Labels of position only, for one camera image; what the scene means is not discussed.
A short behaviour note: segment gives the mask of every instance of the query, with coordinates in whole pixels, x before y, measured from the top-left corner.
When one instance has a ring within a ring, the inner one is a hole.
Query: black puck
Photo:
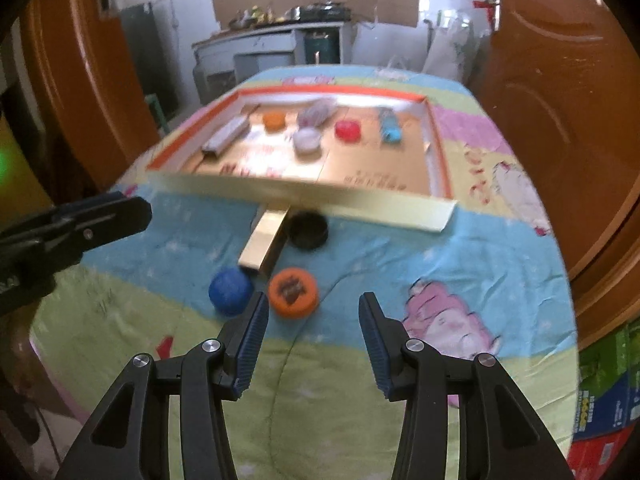
[[[289,241],[303,251],[322,247],[329,237],[329,225],[320,213],[303,211],[295,213],[288,222]]]

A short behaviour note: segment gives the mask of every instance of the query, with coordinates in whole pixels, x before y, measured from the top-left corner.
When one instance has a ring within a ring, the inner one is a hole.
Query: bed sheet
[[[302,320],[271,315],[250,389],[225,404],[238,477],[390,477],[404,404],[386,402],[376,389],[358,324],[365,291],[376,293],[387,316],[444,353],[495,353],[566,453],[577,387],[568,280],[542,204],[500,132],[464,87],[432,76],[315,66],[269,70],[244,85],[309,82],[427,96],[459,205],[439,234],[330,218],[330,238],[319,251],[285,247],[274,272],[309,270],[321,305]],[[118,185],[151,202],[147,231],[91,251],[60,273],[32,326],[38,354],[80,419],[134,354],[180,355],[217,335],[225,321],[207,288],[218,269],[236,263],[258,205],[149,186],[143,168],[166,142]],[[176,402],[171,413],[170,462],[180,478]],[[453,405],[448,442],[453,479],[459,445]]]

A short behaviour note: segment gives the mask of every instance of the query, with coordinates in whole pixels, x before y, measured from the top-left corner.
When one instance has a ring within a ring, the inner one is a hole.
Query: floor
[[[58,460],[64,460],[82,425],[48,410],[38,412],[34,406],[28,406],[27,410],[40,425],[40,438],[35,444],[27,444],[5,412],[0,412],[0,432],[34,479],[53,480],[58,472]]]

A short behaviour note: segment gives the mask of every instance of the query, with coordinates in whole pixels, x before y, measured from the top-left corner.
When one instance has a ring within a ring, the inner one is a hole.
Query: white lid
[[[300,128],[293,133],[292,139],[296,153],[305,155],[306,153],[313,153],[320,148],[322,134],[317,128]]]

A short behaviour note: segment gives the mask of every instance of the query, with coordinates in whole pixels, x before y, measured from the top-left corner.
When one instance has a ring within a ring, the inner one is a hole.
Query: orange lid
[[[286,114],[284,112],[265,112],[262,115],[262,124],[264,124],[264,127],[270,132],[284,130],[287,126],[285,118]]]
[[[281,316],[305,317],[319,303],[316,279],[303,269],[291,267],[276,274],[267,290],[271,307]]]

